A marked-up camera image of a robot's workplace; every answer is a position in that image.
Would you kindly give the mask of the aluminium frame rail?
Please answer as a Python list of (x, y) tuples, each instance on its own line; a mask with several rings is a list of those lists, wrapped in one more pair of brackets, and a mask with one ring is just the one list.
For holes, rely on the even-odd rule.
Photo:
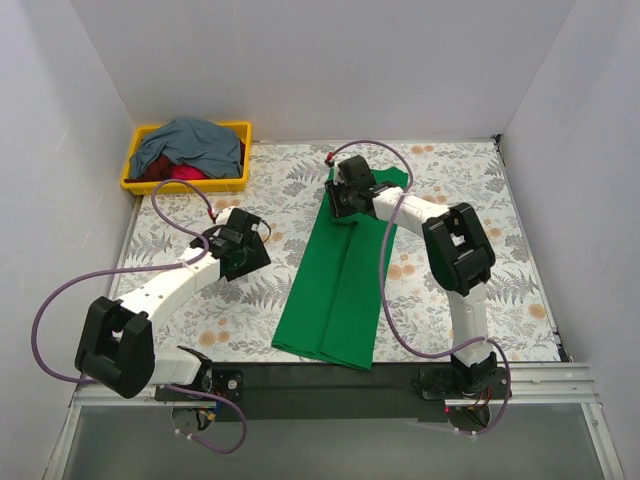
[[(285, 305), (264, 279), (207, 288), (160, 327), (165, 346), (199, 347), (237, 377), (238, 413), (213, 423), (196, 401), (151, 387), (125, 400), (99, 386), (75, 394), (49, 479), (626, 479), (589, 367), (567, 356), (543, 290), (491, 288), (489, 326), (511, 381), (467, 400), (437, 395), (440, 363), (403, 352), (380, 323), (369, 371), (287, 357), (269, 346)], [(464, 405), (471, 406), (470, 412)], [(243, 447), (209, 452), (174, 435)]]

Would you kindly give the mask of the dark red t-shirt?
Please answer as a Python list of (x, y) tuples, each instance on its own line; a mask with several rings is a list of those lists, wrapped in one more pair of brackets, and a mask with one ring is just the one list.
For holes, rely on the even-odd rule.
[[(240, 164), (237, 167), (236, 173), (226, 173), (226, 174), (220, 174), (220, 175), (211, 177), (211, 176), (208, 176), (204, 171), (202, 170), (201, 171), (204, 172), (209, 177), (209, 179), (240, 178), (242, 175), (243, 166), (244, 166), (244, 154), (245, 154), (246, 146), (242, 141), (239, 142), (239, 145), (240, 145)], [(156, 160), (154, 160), (150, 164), (150, 166), (143, 172), (141, 176), (139, 176), (138, 178), (127, 178), (125, 182), (126, 183), (160, 182), (160, 181), (171, 179), (172, 178), (171, 168), (173, 165), (179, 165), (179, 164), (172, 163), (166, 155), (161, 154)]]

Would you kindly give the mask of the magenta t-shirt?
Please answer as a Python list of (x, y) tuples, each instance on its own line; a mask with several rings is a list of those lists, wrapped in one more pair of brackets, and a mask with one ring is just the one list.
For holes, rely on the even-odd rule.
[(188, 164), (173, 165), (171, 168), (171, 177), (186, 181), (209, 179), (204, 172)]

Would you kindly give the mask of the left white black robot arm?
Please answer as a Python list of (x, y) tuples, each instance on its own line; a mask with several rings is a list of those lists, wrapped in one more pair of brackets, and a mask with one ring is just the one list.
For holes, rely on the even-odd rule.
[(162, 324), (205, 287), (232, 281), (270, 263), (260, 217), (237, 207), (214, 218), (169, 268), (115, 300), (88, 309), (74, 365), (85, 376), (132, 398), (147, 386), (176, 385), (193, 400), (213, 391), (214, 367), (188, 347), (158, 348)]

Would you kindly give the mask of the green t-shirt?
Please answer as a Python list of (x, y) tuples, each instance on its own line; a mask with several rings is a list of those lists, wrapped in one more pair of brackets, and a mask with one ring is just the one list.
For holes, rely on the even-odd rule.
[(371, 368), (386, 225), (362, 214), (335, 219), (323, 196), (271, 342), (274, 348), (353, 369)]

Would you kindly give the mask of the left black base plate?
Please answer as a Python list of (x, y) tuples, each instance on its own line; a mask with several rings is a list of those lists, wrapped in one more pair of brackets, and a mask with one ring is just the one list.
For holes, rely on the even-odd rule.
[(179, 385), (179, 388), (195, 391), (195, 394), (185, 394), (157, 386), (154, 393), (156, 401), (208, 401), (203, 393), (213, 394), (237, 401), (242, 398), (244, 372), (236, 369), (206, 370), (199, 373), (189, 385)]

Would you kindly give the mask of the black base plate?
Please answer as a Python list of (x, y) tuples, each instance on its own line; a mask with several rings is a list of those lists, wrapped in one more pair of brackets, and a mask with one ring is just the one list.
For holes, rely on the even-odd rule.
[(189, 385), (179, 385), (179, 388), (195, 391), (195, 394), (185, 394), (157, 386), (154, 393), (156, 401), (208, 401), (203, 393), (213, 394), (237, 401), (242, 398), (244, 372), (236, 369), (206, 370), (199, 373)]
[(480, 395), (503, 399), (506, 394), (506, 371), (497, 368), (480, 380), (468, 382), (449, 364), (428, 365), (418, 371), (412, 388), (426, 400), (476, 400)]

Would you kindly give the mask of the grey-blue t-shirt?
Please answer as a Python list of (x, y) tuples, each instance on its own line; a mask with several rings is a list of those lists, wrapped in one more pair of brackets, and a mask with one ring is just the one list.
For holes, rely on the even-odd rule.
[(138, 178), (161, 154), (174, 164), (189, 164), (208, 176), (236, 173), (240, 138), (230, 128), (180, 117), (145, 135), (129, 159), (129, 178)]

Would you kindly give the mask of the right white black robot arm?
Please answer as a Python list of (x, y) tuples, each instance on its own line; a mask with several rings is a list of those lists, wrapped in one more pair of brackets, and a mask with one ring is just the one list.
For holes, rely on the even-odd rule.
[(342, 161), (329, 156), (326, 164), (332, 175), (325, 190), (334, 218), (368, 215), (424, 241), (431, 273), (450, 308), (453, 344), (446, 355), (453, 387), (464, 397), (479, 395), (497, 371), (486, 313), (495, 253), (475, 210), (467, 203), (438, 205), (406, 193), (394, 182), (379, 182), (361, 156)]

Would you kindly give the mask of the floral patterned table mat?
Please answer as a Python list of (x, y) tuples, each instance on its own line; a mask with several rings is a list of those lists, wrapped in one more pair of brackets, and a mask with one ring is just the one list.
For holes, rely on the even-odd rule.
[[(254, 146), (241, 168), (216, 174), (216, 210), (262, 217), (270, 264), (200, 290), (154, 326), (160, 349), (191, 347), (217, 361), (321, 360), (360, 370), (417, 361), (460, 336), (423, 240), (364, 215), (340, 227), (328, 213), (324, 144)], [(555, 361), (552, 323), (495, 146), (358, 145), (379, 180), (439, 206), (472, 205), (496, 255), (487, 286), (488, 332), (507, 357)]]

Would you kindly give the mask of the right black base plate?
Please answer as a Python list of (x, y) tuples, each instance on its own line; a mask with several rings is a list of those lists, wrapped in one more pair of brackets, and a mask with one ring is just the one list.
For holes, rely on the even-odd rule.
[(480, 395), (503, 399), (506, 394), (506, 371), (497, 368), (480, 380), (468, 382), (449, 364), (428, 365), (418, 371), (412, 388), (426, 400), (476, 400)]

